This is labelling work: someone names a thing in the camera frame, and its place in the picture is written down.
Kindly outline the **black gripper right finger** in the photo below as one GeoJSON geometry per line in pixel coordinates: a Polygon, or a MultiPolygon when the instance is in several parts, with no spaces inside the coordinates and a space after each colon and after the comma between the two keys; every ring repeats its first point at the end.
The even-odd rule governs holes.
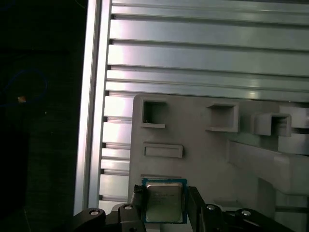
{"type": "Polygon", "coordinates": [[[195,232],[288,232],[290,229],[249,208],[223,211],[205,203],[196,187],[188,187],[188,217],[195,232]]]}

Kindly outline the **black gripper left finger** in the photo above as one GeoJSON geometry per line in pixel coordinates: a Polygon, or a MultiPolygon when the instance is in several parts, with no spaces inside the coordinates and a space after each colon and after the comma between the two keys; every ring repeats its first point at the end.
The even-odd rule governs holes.
{"type": "Polygon", "coordinates": [[[144,232],[141,219],[145,187],[135,185],[131,202],[120,204],[109,214],[99,208],[88,208],[72,218],[73,232],[144,232]]]}

